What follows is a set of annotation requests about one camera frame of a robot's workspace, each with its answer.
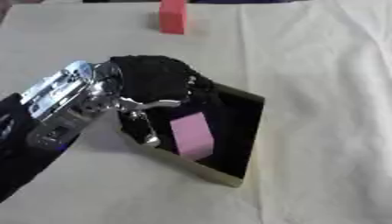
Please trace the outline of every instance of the white table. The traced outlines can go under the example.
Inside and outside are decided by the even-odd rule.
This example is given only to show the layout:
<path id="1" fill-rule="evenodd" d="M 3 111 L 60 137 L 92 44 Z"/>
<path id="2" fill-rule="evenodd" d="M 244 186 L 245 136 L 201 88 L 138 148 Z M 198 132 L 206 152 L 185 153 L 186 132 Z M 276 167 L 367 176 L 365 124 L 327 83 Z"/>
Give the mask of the white table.
<path id="1" fill-rule="evenodd" d="M 0 29 L 1 94 L 73 60 L 164 54 L 267 105 L 245 184 L 215 185 L 130 149 L 108 114 L 0 205 L 0 223 L 391 223 L 392 4 L 18 5 Z"/>

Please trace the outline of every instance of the black box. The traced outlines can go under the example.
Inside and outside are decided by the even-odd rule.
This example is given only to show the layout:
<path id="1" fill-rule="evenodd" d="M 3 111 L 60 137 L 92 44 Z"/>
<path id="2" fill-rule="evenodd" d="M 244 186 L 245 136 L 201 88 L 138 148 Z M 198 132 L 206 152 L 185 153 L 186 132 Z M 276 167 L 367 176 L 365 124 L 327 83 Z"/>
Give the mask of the black box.
<path id="1" fill-rule="evenodd" d="M 182 114 L 192 113 L 191 108 L 182 109 L 187 111 L 179 111 L 176 108 L 175 112 L 149 111 L 147 114 L 151 125 L 162 143 L 159 148 L 145 146 L 143 151 L 195 172 L 204 179 L 228 186 L 240 186 L 250 160 L 263 112 L 264 98 L 221 84 L 215 85 L 218 96 L 224 104 L 224 111 L 214 111 L 208 115 L 209 121 L 214 123 L 212 126 L 218 127 L 215 130 L 213 128 L 212 131 L 215 141 L 217 140 L 213 155 L 192 161 L 181 157 L 176 151 L 176 144 L 169 128 L 170 120 Z M 122 132 L 129 134 L 128 128 L 132 127 L 122 122 Z"/>

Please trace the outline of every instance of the red block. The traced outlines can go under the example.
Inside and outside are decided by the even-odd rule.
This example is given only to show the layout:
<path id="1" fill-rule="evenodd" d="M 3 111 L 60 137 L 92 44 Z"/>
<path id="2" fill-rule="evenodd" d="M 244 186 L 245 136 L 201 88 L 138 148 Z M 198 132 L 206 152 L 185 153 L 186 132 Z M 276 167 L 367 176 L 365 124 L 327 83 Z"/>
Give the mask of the red block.
<path id="1" fill-rule="evenodd" d="M 164 33 L 184 34 L 186 29 L 186 1 L 161 0 L 159 27 Z"/>

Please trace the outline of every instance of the metal mechanism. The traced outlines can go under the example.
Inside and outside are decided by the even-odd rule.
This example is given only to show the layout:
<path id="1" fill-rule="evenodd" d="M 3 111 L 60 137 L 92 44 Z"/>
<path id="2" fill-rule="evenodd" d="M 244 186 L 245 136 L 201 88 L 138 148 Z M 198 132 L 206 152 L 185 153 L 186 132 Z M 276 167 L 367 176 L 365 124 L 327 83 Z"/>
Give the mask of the metal mechanism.
<path id="1" fill-rule="evenodd" d="M 150 126 L 146 109 L 177 107 L 181 101 L 162 100 L 144 104 L 120 96 L 123 78 L 120 68 L 109 61 L 90 64 L 78 60 L 53 76 L 44 78 L 22 94 L 37 127 L 27 137 L 32 147 L 64 149 L 90 123 L 109 109 L 130 112 Z M 150 126 L 145 143 L 158 146 L 160 141 Z"/>

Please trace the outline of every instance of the black robotic glove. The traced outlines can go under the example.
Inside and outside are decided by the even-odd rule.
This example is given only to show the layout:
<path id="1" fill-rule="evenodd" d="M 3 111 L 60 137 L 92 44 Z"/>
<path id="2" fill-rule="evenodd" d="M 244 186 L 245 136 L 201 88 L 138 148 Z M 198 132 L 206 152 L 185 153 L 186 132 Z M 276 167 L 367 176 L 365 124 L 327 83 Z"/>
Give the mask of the black robotic glove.
<path id="1" fill-rule="evenodd" d="M 21 96 L 12 94 L 0 101 L 0 202 L 42 172 L 62 151 L 28 147 L 26 137 L 34 128 Z"/>
<path id="2" fill-rule="evenodd" d="M 181 101 L 181 105 L 221 103 L 214 83 L 180 60 L 165 56 L 141 55 L 113 57 L 111 61 L 122 71 L 121 95 L 134 101 L 149 103 L 174 100 Z M 156 114 L 154 112 L 164 116 L 159 108 L 150 109 L 146 114 L 150 117 L 151 113 Z M 122 130 L 140 144 L 143 144 L 146 136 L 151 133 L 149 125 L 154 125 L 143 119 L 132 119 L 129 114 L 121 112 L 119 119 Z"/>

